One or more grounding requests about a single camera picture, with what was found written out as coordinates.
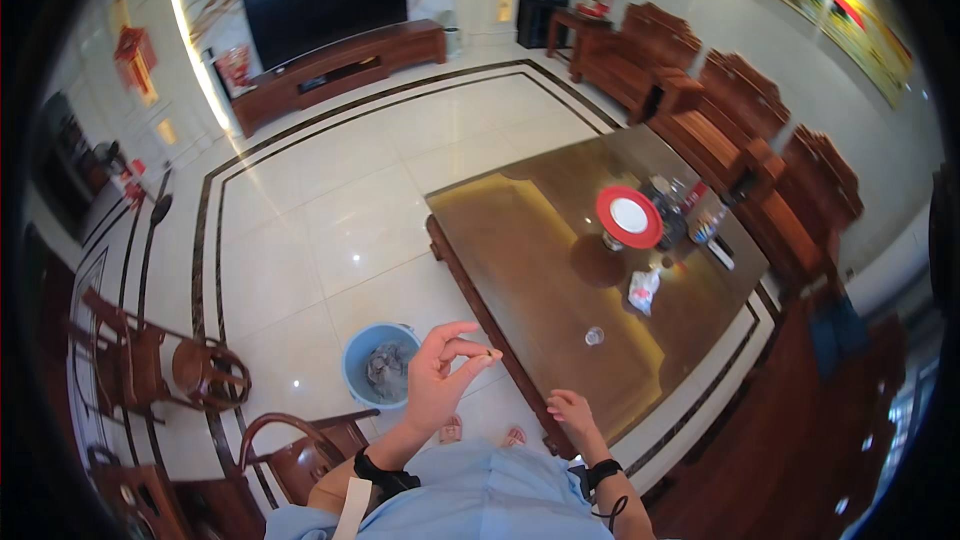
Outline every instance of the cable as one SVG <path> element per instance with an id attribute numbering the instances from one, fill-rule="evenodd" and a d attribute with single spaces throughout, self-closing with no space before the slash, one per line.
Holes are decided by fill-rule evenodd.
<path id="1" fill-rule="evenodd" d="M 613 510 L 611 510 L 611 511 L 609 512 L 609 515 L 601 515 L 600 513 L 595 513 L 594 511 L 590 511 L 590 513 L 593 514 L 593 515 L 596 515 L 597 517 L 602 517 L 602 518 L 604 518 L 604 519 L 608 519 L 608 520 L 609 520 L 609 523 L 606 524 L 606 529 L 609 530 L 609 532 L 610 532 L 611 534 L 613 534 L 613 533 L 614 533 L 614 519 L 615 519 L 620 513 L 622 513 L 623 510 L 627 509 L 627 500 L 628 500 L 628 499 L 629 499 L 629 497 L 627 497 L 627 496 L 621 496 L 620 498 L 618 498 L 618 499 L 616 500 L 616 502 L 613 503 Z"/>

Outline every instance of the plastic bag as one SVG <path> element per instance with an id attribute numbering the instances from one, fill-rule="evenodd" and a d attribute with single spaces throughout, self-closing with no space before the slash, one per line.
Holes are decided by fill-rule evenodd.
<path id="1" fill-rule="evenodd" d="M 406 342 L 384 342 L 366 360 L 366 381 L 377 396 L 390 402 L 407 397 L 407 364 L 417 350 Z"/>
<path id="2" fill-rule="evenodd" d="M 654 294 L 660 287 L 660 268 L 652 271 L 633 271 L 630 278 L 630 293 L 627 298 L 630 305 L 640 309 L 643 315 L 650 317 L 650 306 L 654 302 Z"/>

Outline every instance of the television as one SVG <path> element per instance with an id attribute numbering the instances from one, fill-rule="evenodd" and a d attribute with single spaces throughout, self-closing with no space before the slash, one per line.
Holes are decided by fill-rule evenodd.
<path id="1" fill-rule="evenodd" d="M 516 42 L 527 49 L 542 49 L 546 46 L 550 16 L 558 6 L 567 6 L 570 0 L 520 0 L 516 7 Z M 557 42 L 567 45 L 567 28 L 558 30 Z"/>
<path id="2" fill-rule="evenodd" d="M 407 21 L 407 0 L 243 0 L 264 71 L 369 30 Z"/>

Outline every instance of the glass tabletop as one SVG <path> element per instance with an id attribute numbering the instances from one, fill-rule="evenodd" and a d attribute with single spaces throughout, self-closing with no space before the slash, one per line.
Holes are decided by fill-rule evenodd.
<path id="1" fill-rule="evenodd" d="M 427 205 L 541 396 L 579 392 L 616 442 L 676 390 L 743 308 L 767 260 L 730 214 L 726 270 L 684 239 L 671 250 L 606 248 L 595 212 L 608 186 L 652 174 L 688 189 L 690 166 L 646 126 L 515 162 L 431 193 Z M 712 192 L 701 202 L 715 201 Z M 627 301 L 634 271 L 661 267 L 651 315 Z M 599 328 L 603 341 L 586 342 Z"/>

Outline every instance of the wooden tv cabinet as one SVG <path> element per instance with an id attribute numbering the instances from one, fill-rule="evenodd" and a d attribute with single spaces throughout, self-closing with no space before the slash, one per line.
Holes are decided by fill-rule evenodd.
<path id="1" fill-rule="evenodd" d="M 247 138 L 281 115 L 390 77 L 425 61 L 447 62 L 444 29 L 431 19 L 406 21 L 336 42 L 295 60 L 282 73 L 253 78 L 251 90 L 230 102 Z"/>

